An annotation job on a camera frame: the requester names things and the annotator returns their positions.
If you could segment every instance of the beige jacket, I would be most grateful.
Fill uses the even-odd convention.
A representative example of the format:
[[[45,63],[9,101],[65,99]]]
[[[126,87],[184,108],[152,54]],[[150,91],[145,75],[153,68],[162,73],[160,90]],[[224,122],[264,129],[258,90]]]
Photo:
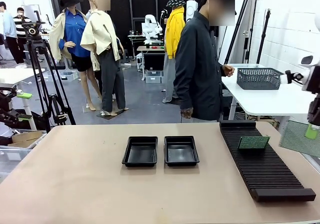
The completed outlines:
[[[88,20],[86,16],[81,11],[79,10],[76,10],[76,11],[83,16],[84,21],[87,23]],[[58,15],[57,18],[54,20],[53,26],[49,33],[49,44],[50,44],[51,52],[52,52],[53,58],[58,61],[62,59],[61,55],[63,55],[68,59],[72,59],[71,54],[69,53],[66,47],[64,47],[63,50],[60,50],[59,48],[59,42],[65,36],[65,25],[66,25],[66,9],[64,9],[62,13]],[[91,53],[91,61],[93,65],[93,70],[99,71],[100,65],[93,53]]]
[[[102,10],[91,11],[91,16],[84,28],[81,47],[100,55],[112,45],[114,58],[120,59],[117,36],[111,17]]]

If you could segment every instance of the blue shirt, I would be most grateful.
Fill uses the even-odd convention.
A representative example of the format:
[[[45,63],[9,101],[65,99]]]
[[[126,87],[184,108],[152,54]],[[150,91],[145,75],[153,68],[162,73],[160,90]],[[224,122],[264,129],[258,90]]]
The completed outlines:
[[[69,10],[65,11],[64,40],[59,42],[59,48],[62,50],[66,42],[74,42],[75,47],[69,47],[68,51],[80,58],[90,57],[90,51],[80,46],[81,38],[86,27],[86,22],[80,13],[73,15]]]
[[[13,17],[5,10],[3,13],[3,34],[5,37],[17,38],[17,29]]]

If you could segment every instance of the black skirt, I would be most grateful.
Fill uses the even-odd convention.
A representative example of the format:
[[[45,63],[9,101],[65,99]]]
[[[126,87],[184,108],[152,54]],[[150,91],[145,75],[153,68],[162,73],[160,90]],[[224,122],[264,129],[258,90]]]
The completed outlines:
[[[77,70],[79,72],[85,72],[92,67],[92,62],[90,56],[79,57],[71,53],[72,61],[74,62]]]

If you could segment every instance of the striped shirt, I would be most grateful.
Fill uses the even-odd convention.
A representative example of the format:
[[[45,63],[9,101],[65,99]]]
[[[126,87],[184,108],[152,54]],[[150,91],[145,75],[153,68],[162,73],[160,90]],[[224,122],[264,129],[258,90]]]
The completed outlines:
[[[16,35],[18,36],[18,38],[26,38],[26,32],[25,32],[25,29],[22,27],[22,18],[24,19],[24,21],[26,23],[30,23],[31,20],[24,16],[24,17],[19,17],[19,16],[16,16],[13,18],[13,21],[15,23],[15,27],[16,27]]]

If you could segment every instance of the yellow hoodie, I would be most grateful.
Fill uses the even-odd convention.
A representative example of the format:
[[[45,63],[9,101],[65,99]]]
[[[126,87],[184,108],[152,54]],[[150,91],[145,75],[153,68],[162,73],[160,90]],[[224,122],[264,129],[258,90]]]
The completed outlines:
[[[166,23],[165,48],[169,59],[176,56],[180,36],[186,23],[184,20],[185,8],[183,6],[174,9]]]

